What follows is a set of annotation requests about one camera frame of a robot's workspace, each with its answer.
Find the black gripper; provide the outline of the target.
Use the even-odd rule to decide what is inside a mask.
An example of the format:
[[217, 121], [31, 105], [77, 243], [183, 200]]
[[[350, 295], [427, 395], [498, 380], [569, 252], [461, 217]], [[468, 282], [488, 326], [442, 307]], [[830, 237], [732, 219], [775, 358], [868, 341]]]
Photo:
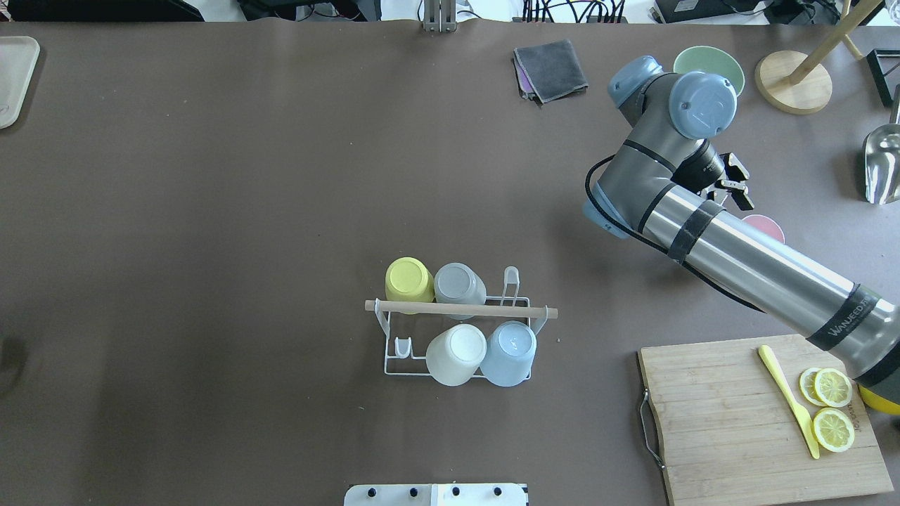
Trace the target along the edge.
[[714, 186], [729, 193], [744, 212], [755, 208], [746, 181], [751, 177], [743, 161], [734, 153], [718, 153], [706, 140], [675, 171], [675, 184], [688, 191], [706, 193]]

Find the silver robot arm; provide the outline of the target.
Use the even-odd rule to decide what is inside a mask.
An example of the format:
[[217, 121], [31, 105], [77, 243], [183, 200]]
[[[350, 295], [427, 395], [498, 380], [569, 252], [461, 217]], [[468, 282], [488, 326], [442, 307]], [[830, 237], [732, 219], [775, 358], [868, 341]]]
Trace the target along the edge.
[[614, 156], [598, 163], [598, 180], [585, 180], [585, 215], [783, 321], [841, 360], [857, 384], [897, 403], [896, 304], [673, 181], [733, 121], [732, 83], [719, 74], [666, 72], [642, 56], [614, 74], [607, 92], [632, 131]]

